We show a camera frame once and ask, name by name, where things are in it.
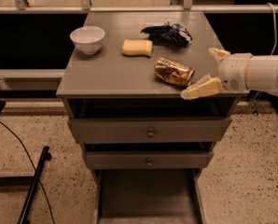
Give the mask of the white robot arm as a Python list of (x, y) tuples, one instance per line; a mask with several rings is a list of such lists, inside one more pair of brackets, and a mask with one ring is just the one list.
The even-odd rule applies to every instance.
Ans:
[(255, 56), (209, 48), (217, 65), (217, 77), (205, 75), (181, 92), (185, 100), (219, 93), (263, 91), (278, 97), (278, 55)]

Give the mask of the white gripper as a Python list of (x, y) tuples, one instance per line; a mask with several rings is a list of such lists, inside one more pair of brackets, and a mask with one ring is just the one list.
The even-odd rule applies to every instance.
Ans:
[(227, 91), (247, 91), (245, 73), (253, 55), (251, 53), (230, 55), (229, 51), (217, 48), (209, 48), (208, 52), (219, 64), (217, 72), (220, 79), (205, 75), (196, 83), (181, 91), (181, 97), (184, 100), (193, 100), (216, 95), (223, 90), (223, 86)]

